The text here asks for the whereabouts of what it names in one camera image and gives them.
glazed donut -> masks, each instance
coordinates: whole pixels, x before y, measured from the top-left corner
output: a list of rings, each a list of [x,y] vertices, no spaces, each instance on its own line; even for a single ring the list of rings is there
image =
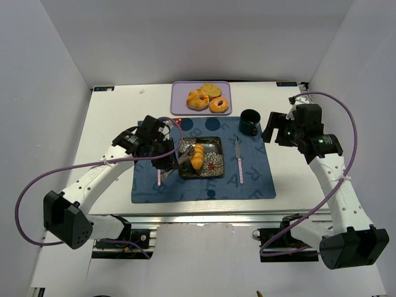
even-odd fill
[[[224,97],[217,97],[210,102],[209,107],[213,113],[224,113],[228,109],[228,100]]]
[[[190,92],[187,97],[187,106],[192,110],[203,110],[209,105],[209,96],[200,89]]]
[[[204,164],[204,147],[202,144],[195,144],[194,156],[190,157],[190,162],[195,170],[198,170]]]

black tray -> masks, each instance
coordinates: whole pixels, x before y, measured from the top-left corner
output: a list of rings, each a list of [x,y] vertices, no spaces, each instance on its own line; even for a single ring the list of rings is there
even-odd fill
[[[224,157],[222,140],[219,137],[186,137],[179,148],[179,156],[189,145],[202,144],[204,164],[195,170],[190,160],[180,165],[179,174],[184,178],[219,178],[224,175]]]

red object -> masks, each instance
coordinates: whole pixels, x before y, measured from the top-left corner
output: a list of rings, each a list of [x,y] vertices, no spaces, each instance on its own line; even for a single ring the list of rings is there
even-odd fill
[[[178,123],[178,125],[180,126],[181,125],[181,122],[182,122],[182,119],[181,118],[176,118],[176,119],[173,119],[176,123]]]

purple tray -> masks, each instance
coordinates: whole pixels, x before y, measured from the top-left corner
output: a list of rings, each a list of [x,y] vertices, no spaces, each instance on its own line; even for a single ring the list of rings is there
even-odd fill
[[[194,91],[205,83],[209,82],[211,84],[216,85],[222,90],[222,97],[228,99],[230,106],[228,107],[225,113],[213,113],[210,111],[210,108],[207,107],[204,110],[197,111],[191,110],[187,106],[187,97],[191,91]],[[233,104],[231,99],[231,87],[228,82],[222,81],[191,81],[191,82],[174,82],[172,85],[172,95],[171,95],[171,114],[175,116],[228,116],[233,112]]]

knife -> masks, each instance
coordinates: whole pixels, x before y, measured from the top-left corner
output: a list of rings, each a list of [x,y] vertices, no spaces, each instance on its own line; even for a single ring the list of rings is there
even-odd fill
[[[239,168],[239,181],[243,184],[243,172],[242,172],[242,160],[241,160],[241,148],[239,147],[238,138],[235,140],[235,154],[238,159],[238,168]]]

